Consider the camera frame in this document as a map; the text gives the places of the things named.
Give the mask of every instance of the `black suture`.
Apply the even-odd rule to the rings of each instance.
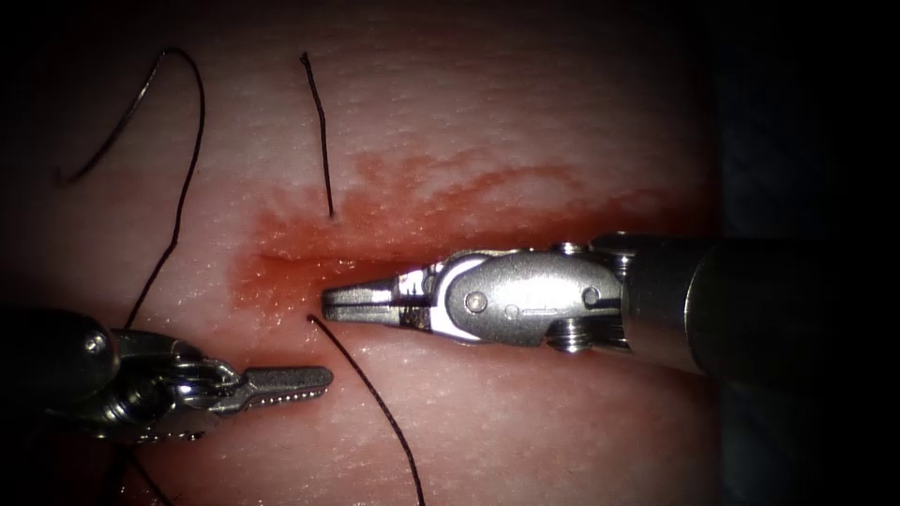
[[[360,380],[362,380],[366,384],[366,388],[372,394],[372,397],[375,398],[375,402],[378,403],[378,406],[384,412],[384,416],[387,417],[387,421],[391,424],[391,428],[394,429],[394,433],[397,434],[397,439],[400,441],[400,446],[403,447],[403,452],[406,454],[407,460],[410,461],[410,472],[412,473],[412,482],[415,485],[415,495],[418,497],[419,506],[425,506],[425,494],[422,491],[422,481],[419,480],[419,471],[415,467],[415,459],[413,458],[413,451],[410,449],[410,444],[406,442],[406,437],[403,436],[403,431],[400,429],[400,425],[397,423],[397,420],[394,419],[394,415],[391,414],[391,410],[388,409],[387,405],[384,404],[382,397],[378,394],[378,391],[375,390],[375,386],[372,385],[372,382],[368,380],[366,373],[363,372],[363,369],[356,363],[351,354],[347,351],[343,345],[340,344],[338,338],[325,326],[325,324],[316,318],[313,315],[307,315],[307,320],[315,323],[325,335],[331,339],[331,342],[335,344],[340,353],[344,355],[344,358],[347,359],[347,362],[350,363],[350,366],[356,371],[356,374],[359,375]]]
[[[147,469],[143,467],[143,464],[141,464],[141,461],[138,460],[137,455],[133,452],[128,453],[128,463],[134,466],[135,470],[138,471],[138,474],[141,475],[143,480],[150,487],[150,490],[153,490],[153,493],[157,495],[157,499],[159,499],[159,502],[162,503],[163,506],[174,506],[174,502],[166,497],[166,494],[159,488],[159,485],[157,485],[153,478],[150,477],[150,473],[147,472]]]
[[[187,62],[187,64],[190,65],[190,69],[194,73],[194,78],[197,81],[197,88],[200,91],[200,122],[197,126],[197,138],[194,142],[193,155],[190,158],[190,165],[187,167],[187,175],[185,176],[185,182],[182,184],[181,195],[178,198],[178,205],[175,209],[175,223],[172,227],[172,239],[169,242],[169,245],[166,247],[165,251],[163,251],[162,255],[159,257],[159,261],[157,262],[157,265],[154,267],[153,271],[150,273],[150,276],[147,278],[146,283],[144,283],[143,289],[138,296],[138,300],[134,303],[134,306],[131,308],[131,312],[128,314],[125,325],[123,325],[123,328],[125,329],[131,328],[131,325],[134,324],[138,312],[141,310],[141,306],[143,305],[143,301],[146,299],[147,294],[150,292],[150,288],[153,286],[154,281],[156,281],[157,277],[159,276],[159,272],[162,271],[163,265],[165,265],[166,260],[168,260],[172,255],[175,247],[178,246],[178,236],[181,233],[181,217],[184,213],[185,199],[188,196],[190,181],[194,176],[194,171],[197,167],[197,160],[200,157],[200,146],[203,142],[203,127],[206,124],[206,93],[203,89],[203,78],[201,77],[200,70],[197,68],[197,64],[194,62],[193,58],[191,58],[190,55],[181,48],[171,47],[159,52],[159,55],[154,61],[153,66],[150,68],[150,73],[147,75],[146,81],[144,81],[141,90],[138,91],[138,95],[134,97],[131,105],[128,107],[122,118],[119,119],[119,123],[112,130],[110,137],[107,138],[107,140],[100,146],[100,149],[98,149],[97,152],[94,153],[94,155],[84,165],[84,167],[75,172],[72,176],[63,178],[61,172],[57,172],[57,178],[60,185],[71,186],[81,181],[85,175],[87,175],[97,166],[98,162],[106,155],[113,144],[115,144],[115,141],[125,130],[128,122],[131,121],[132,116],[134,116],[135,111],[138,110],[138,107],[143,102],[143,98],[144,96],[146,96],[147,90],[150,87],[150,82],[152,82],[153,78],[157,75],[159,65],[168,54],[181,56]],[[128,464],[131,464],[138,471],[138,473],[141,474],[147,485],[157,495],[157,498],[162,504],[173,504],[153,481],[146,469],[143,468],[137,456],[134,454],[134,447],[117,446],[114,451],[115,453],[112,463],[107,469],[106,476],[103,480],[103,490],[101,491],[101,495],[98,501],[99,504],[115,504],[121,493],[122,483],[125,480],[125,473]]]
[[[122,484],[125,482],[125,471],[131,459],[132,449],[125,445],[115,445],[112,448],[112,462],[106,468],[103,475],[103,483],[100,489],[100,497],[97,506],[113,506],[118,502],[122,494]]]
[[[160,57],[157,60],[157,64],[162,58],[162,56],[168,54],[169,52],[173,54],[178,54],[182,58],[187,61],[187,64],[190,65],[190,69],[194,73],[194,78],[197,80],[197,89],[200,91],[200,122],[197,125],[197,139],[194,141],[194,152],[190,157],[190,165],[187,167],[187,175],[185,176],[185,182],[181,186],[181,195],[178,196],[178,205],[175,208],[175,224],[172,227],[172,239],[169,242],[169,245],[166,247],[166,250],[163,251],[162,256],[159,257],[159,261],[157,262],[156,267],[154,267],[153,272],[150,273],[150,276],[147,277],[147,282],[143,285],[143,290],[141,290],[141,294],[138,296],[138,300],[134,303],[134,306],[131,308],[131,313],[128,314],[128,319],[125,323],[125,328],[128,329],[131,327],[131,324],[134,323],[134,319],[137,318],[138,312],[141,310],[141,305],[143,304],[144,299],[147,298],[147,294],[150,292],[150,287],[153,286],[153,282],[157,280],[157,276],[159,272],[162,271],[162,266],[165,265],[166,260],[172,255],[175,250],[175,247],[178,246],[178,236],[181,234],[181,216],[185,210],[185,199],[188,197],[188,188],[190,188],[190,180],[194,177],[194,170],[197,168],[197,160],[200,158],[200,145],[203,142],[203,127],[206,125],[206,92],[203,90],[203,78],[200,76],[200,70],[197,68],[197,64],[194,62],[193,58],[191,58],[186,52],[179,48],[168,48],[163,50],[160,53]]]
[[[316,88],[316,80],[312,77],[312,64],[309,55],[304,52],[300,55],[300,62],[307,70],[309,90],[312,91],[312,99],[316,101],[316,112],[319,113],[319,139],[322,141],[322,170],[325,173],[325,195],[328,198],[328,217],[335,217],[335,204],[331,198],[331,174],[328,170],[328,142],[325,137],[325,111],[322,108],[322,100],[319,98],[319,90]]]

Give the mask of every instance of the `red blood stain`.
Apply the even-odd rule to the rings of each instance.
[[[318,311],[323,288],[393,275],[461,248],[587,242],[614,230],[714,231],[714,198],[708,189],[690,202],[684,192],[678,197],[657,188],[604,198],[586,192],[579,179],[583,171],[563,164],[513,166],[479,150],[447,159],[388,160],[373,153],[355,157],[361,184],[338,197],[335,220],[325,216],[320,190],[264,190],[267,198],[260,199],[264,205],[255,210],[232,269],[234,307],[259,310],[264,318]],[[422,191],[442,171],[458,174],[451,179],[457,182]],[[528,178],[562,185],[572,197],[552,211],[531,201],[491,198]]]

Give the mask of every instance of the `skin texture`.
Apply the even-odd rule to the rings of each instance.
[[[135,328],[238,369],[326,365],[336,379],[318,400],[244,413],[138,457],[176,504],[413,504],[387,421],[306,314],[319,312],[323,288],[461,248],[713,231],[704,90],[669,14],[211,4],[68,19],[12,84],[23,100],[4,136],[14,177],[2,295],[122,324],[168,243],[193,148],[187,66],[163,64],[96,172],[60,190],[53,168],[90,157],[155,54],[177,44],[200,67],[207,129],[181,243]],[[333,220],[302,51],[328,120]],[[718,422],[703,378],[601,353],[331,328],[397,417],[429,503],[717,499]],[[28,448],[32,472],[60,484],[30,493],[95,500],[102,442]],[[120,492],[126,504],[154,500],[133,470]]]

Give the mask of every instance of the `skin surface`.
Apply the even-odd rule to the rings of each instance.
[[[163,64],[96,172],[61,190],[53,168],[75,171],[157,52],[184,48],[204,79],[206,131],[180,245],[135,328],[238,369],[326,365],[336,379],[318,400],[247,412],[138,457],[176,504],[413,504],[388,422],[306,314],[323,288],[461,248],[713,231],[695,48],[669,13],[629,6],[210,4],[69,19],[14,74],[0,295],[124,322],[169,241],[193,149],[188,67]],[[334,219],[302,51],[328,121]],[[431,504],[718,497],[704,378],[595,352],[331,328],[394,412]],[[33,448],[34,472],[60,484],[37,497],[95,500],[107,446]],[[154,500],[133,470],[119,497]]]

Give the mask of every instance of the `silver forceps tip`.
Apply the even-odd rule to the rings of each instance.
[[[332,372],[320,366],[251,367],[230,394],[209,410],[229,416],[246,409],[309,400],[327,392],[333,379]]]
[[[431,306],[429,266],[410,273],[322,292],[322,315],[330,321],[378,323],[426,330],[417,311]]]

